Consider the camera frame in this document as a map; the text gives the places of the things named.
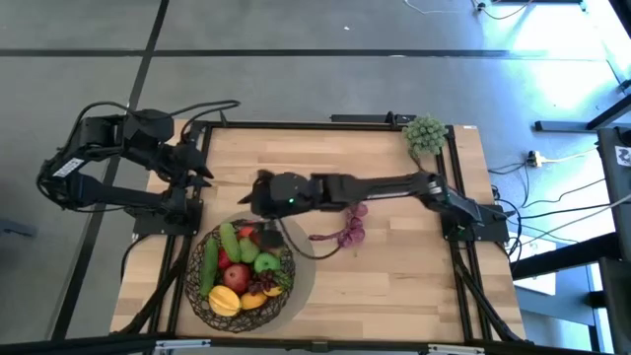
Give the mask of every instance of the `metal wire basket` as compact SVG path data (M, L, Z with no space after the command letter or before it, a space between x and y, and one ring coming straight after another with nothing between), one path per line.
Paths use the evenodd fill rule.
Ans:
M238 229L239 226L245 222L246 220L236 220L231 223L235 229ZM221 246L219 226L215 227L215 229L206 234L201 242L195 247L186 269L184 289L186 291L186 297L188 298L190 305L193 307L195 314L214 329L234 333L254 330L275 319L280 314L283 307L287 304L287 300L289 299L293 289L293 283L289 290L284 290L284 292L277 297L268 298L263 306L253 310L241 310L233 317L219 316L210 309L208 296L204 297L199 294L199 272L202 268L204 249L209 238L213 238L217 241L218 246ZM292 251L287 248L287 246L284 246L281 250L280 264L281 270L289 275L293 280L296 276L296 264L294 263ZM218 272L215 279L215 285L221 284L221 279L221 272Z

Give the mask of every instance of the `sticker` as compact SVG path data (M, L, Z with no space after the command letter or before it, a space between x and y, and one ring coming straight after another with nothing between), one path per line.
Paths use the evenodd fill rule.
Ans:
M618 165L631 167L631 148L615 146L615 159Z
M68 163L64 164L61 169L56 171L53 176L58 178L66 178L68 174L72 173L75 169L77 169L77 167L81 166L83 162L84 161L82 159L72 158Z

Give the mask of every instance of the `green cucumber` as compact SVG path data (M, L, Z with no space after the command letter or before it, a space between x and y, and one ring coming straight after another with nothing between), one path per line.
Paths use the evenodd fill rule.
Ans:
M210 290L213 288L218 262L219 247L217 247L217 241L209 238L204 252L204 261L199 272L199 295L202 297L208 297Z
M237 241L237 231L230 223L222 223L219 226L219 236L221 237L221 245L224 247L228 259L231 262L241 262L241 248Z

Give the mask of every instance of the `wooden table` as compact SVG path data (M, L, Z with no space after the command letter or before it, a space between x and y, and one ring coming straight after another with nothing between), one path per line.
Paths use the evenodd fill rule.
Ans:
M175 123L179 132L182 122ZM456 126L456 143L467 197L493 203L478 131ZM451 175L445 147L448 179ZM421 160L436 170L432 156ZM275 173L347 173L376 178L417 170L406 153L400 132L321 131L287 129L213 129L208 167L213 186L202 189L205 202L200 233L247 207L237 201L251 189L258 169ZM166 185L151 174L147 189ZM315 264L315 284L304 307L289 322L266 333L232 334L207 326L182 296L176 334L201 337L331 339L460 342L454 272L439 215L412 197L369 202L366 239L357 250L345 249ZM294 217L308 234L339 230L336 213L311 212ZM165 236L152 236L129 255L111 330L128 324L155 290ZM314 244L316 254L334 242ZM478 243L484 291L496 311L519 336L524 327L506 256L491 243ZM171 291L165 298L159 330L166 329ZM468 294L474 335L481 337L475 302Z

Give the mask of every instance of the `concrete floor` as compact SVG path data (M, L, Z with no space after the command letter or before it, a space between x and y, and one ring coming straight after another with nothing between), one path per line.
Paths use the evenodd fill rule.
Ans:
M172 1L157 48L508 49L536 51L540 57L154 58L139 107L169 110L237 99L244 104L227 112L228 119L288 121L327 121L334 113L429 112L445 123L477 125L487 165L498 167L521 161L528 150L555 158L589 149L594 135L535 133L532 124L591 119L622 98L594 19L577 5L530 6L518 16L494 21L472 14L465 0L411 1L425 11L458 13L423 15L395 0ZM0 0L0 52L142 49L159 4ZM514 9L492 10L508 14ZM33 239L6 235L0 240L0 281L5 285L0 343L48 337L87 221L38 194L39 166L63 142L82 106L128 101L139 64L139 57L0 57L0 114L6 122L0 130L0 217L38 228ZM91 173L100 176L103 170L103 165L94 166ZM555 198L602 176L597 155L529 173L530 200ZM123 163L116 183L142 188L146 178L142 169ZM518 175L492 179L504 198L521 203ZM523 214L606 199L602 184ZM557 216L530 224L545 230L578 213ZM132 222L121 212L105 216L69 336L107 333ZM610 216L603 215L555 235L581 240L611 229ZM537 343L585 345L551 336L551 328L565 327L555 320L525 315L525 322L528 337Z

